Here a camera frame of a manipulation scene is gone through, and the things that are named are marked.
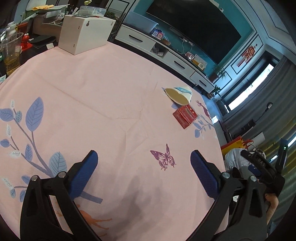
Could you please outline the person's right hand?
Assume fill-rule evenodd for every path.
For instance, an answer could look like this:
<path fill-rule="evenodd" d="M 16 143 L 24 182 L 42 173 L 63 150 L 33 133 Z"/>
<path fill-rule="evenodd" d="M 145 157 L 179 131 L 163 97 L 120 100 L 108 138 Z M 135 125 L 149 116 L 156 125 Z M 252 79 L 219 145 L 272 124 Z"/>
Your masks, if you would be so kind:
<path fill-rule="evenodd" d="M 266 211 L 266 224 L 269 224 L 272 216 L 274 215 L 278 204 L 279 200 L 278 197 L 275 194 L 266 194 L 265 195 L 266 201 L 269 202 L 269 208 Z"/>

